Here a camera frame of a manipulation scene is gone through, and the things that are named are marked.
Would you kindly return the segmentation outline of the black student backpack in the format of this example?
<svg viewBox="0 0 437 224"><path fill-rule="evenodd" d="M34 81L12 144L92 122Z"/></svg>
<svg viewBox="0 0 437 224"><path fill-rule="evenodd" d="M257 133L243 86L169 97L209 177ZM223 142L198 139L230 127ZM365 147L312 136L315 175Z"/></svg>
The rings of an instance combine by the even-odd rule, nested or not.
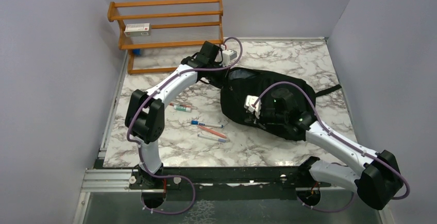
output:
<svg viewBox="0 0 437 224"><path fill-rule="evenodd" d="M234 67L202 73L219 88L222 113L231 121L262 129L290 141L304 141L316 121L316 98L341 89L337 84L319 92L305 80L271 71Z"/></svg>

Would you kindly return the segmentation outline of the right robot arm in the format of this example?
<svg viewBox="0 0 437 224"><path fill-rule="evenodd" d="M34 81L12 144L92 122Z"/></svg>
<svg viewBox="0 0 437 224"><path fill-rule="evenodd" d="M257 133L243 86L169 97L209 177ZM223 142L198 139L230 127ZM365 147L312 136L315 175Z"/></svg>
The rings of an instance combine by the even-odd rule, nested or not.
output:
<svg viewBox="0 0 437 224"><path fill-rule="evenodd" d="M321 120L309 95L300 87L296 89L305 99L303 106L298 104L293 92L274 84L260 96L248 95L244 107L254 116L255 124L282 128L294 139L300 135L344 163L341 166L321 159L308 160L307 166L297 173L301 185L331 183L352 191L376 210L382 210L391 200L410 195L411 186L401 175L391 152L377 152L339 134Z"/></svg>

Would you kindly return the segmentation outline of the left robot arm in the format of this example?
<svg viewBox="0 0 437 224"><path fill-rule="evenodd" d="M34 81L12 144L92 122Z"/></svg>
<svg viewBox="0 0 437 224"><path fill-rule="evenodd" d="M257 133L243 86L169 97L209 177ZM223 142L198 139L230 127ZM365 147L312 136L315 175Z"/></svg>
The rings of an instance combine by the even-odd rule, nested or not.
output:
<svg viewBox="0 0 437 224"><path fill-rule="evenodd" d="M139 167L144 171L142 181L149 188L158 187L162 181L162 174L158 171L162 166L158 138L165 128L166 107L185 89L197 83L202 72L222 69L216 61L220 50L219 46L206 41L199 52L182 59L162 82L146 91L132 92L125 117L126 138L137 145Z"/></svg>

